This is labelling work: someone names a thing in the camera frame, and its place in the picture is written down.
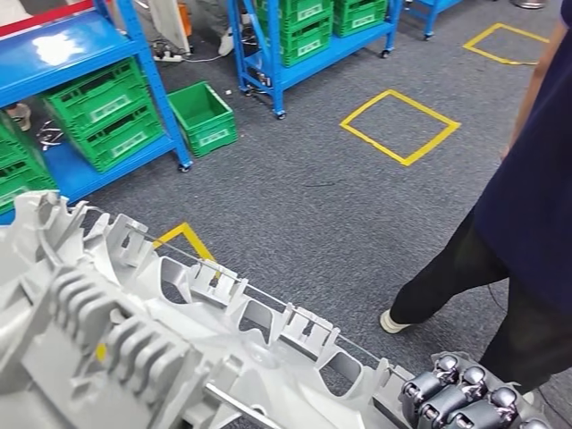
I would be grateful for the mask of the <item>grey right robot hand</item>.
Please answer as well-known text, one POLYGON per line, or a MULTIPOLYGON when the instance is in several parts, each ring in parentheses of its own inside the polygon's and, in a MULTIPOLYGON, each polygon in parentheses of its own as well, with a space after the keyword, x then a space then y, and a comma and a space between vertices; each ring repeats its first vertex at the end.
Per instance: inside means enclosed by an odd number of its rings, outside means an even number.
POLYGON ((543 428, 540 409, 464 352, 441 352, 403 384, 398 399, 413 428, 543 428))

